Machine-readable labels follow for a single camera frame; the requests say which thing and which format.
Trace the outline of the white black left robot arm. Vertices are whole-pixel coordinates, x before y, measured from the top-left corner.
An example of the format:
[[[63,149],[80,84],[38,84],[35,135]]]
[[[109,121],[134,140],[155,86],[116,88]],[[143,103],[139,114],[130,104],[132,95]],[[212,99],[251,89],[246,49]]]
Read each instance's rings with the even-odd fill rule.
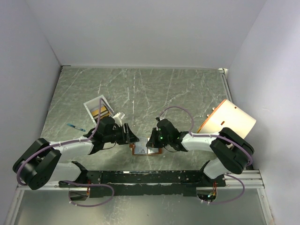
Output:
[[[106,143],[129,145],[138,141],[127,123],[119,125],[115,118],[104,117],[95,128],[77,139],[63,142],[37,139],[15,162],[13,171],[18,184],[32,190],[56,181],[84,187],[89,184],[88,170],[77,161],[66,164],[65,160],[95,154],[104,150]]]

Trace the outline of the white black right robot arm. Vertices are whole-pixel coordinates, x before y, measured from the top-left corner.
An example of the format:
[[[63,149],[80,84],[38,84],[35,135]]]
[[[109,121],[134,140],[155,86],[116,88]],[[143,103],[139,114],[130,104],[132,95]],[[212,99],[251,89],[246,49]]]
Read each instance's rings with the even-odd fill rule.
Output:
[[[225,173],[241,174],[246,166],[252,164],[255,152],[248,142],[228,127],[216,133],[196,134],[179,131],[168,119],[162,119],[152,129],[146,147],[163,148],[167,145],[176,151],[201,150],[215,154],[216,158],[208,161],[199,174],[199,182],[206,187]]]

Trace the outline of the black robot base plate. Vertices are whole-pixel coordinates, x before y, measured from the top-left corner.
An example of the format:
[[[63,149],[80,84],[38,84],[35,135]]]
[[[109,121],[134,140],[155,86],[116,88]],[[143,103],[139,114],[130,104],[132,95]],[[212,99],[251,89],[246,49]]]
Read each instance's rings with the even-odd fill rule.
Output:
[[[210,179],[200,170],[175,171],[83,171],[73,182],[88,186],[91,198],[110,196],[108,187],[92,187],[106,184],[114,189],[115,196],[182,195],[197,196],[197,188],[212,190],[213,184],[225,187],[223,175]]]

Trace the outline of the white credit card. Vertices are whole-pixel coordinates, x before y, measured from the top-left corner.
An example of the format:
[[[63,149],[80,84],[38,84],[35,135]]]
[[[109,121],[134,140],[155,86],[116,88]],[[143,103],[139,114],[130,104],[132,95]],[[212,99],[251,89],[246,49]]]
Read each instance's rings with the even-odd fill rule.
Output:
[[[139,141],[135,143],[134,154],[135,155],[147,155],[148,148],[146,147],[147,140]]]

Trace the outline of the brown leather card holder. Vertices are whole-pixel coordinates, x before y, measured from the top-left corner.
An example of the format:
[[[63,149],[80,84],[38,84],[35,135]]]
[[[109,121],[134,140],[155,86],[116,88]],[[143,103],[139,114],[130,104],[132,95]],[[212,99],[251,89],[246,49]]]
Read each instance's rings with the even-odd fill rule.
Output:
[[[162,149],[147,147],[146,143],[149,138],[139,137],[139,141],[129,145],[132,155],[134,156],[151,156],[162,153]]]

